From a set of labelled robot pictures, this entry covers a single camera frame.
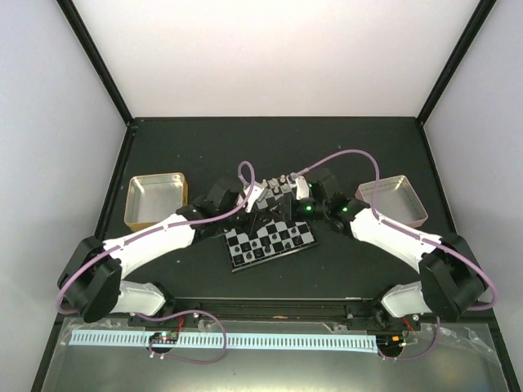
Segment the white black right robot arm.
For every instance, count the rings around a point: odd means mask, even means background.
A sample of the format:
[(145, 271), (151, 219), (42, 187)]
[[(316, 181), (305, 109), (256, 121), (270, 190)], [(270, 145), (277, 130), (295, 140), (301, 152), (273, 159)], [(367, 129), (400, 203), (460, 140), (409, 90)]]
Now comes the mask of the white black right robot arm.
[(477, 310), (488, 288), (467, 241), (413, 229), (345, 196), (329, 170), (286, 176), (291, 195), (279, 201), (280, 215), (296, 221), (324, 221), (330, 229), (373, 245), (404, 262), (419, 275), (416, 282), (387, 289), (371, 309), (373, 323), (392, 328), (410, 314), (432, 313), (454, 322)]

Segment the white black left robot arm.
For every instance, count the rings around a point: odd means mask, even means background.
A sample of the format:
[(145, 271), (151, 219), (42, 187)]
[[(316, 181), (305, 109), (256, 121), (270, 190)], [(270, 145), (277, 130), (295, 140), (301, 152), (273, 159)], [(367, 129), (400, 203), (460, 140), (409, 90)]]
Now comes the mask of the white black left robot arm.
[(84, 238), (57, 281), (56, 308), (94, 323), (108, 314), (138, 314), (158, 326), (175, 317), (175, 305), (156, 283), (135, 283), (127, 276), (176, 250), (241, 225), (267, 191), (266, 183), (224, 177), (206, 196), (178, 208), (159, 223), (120, 238)]

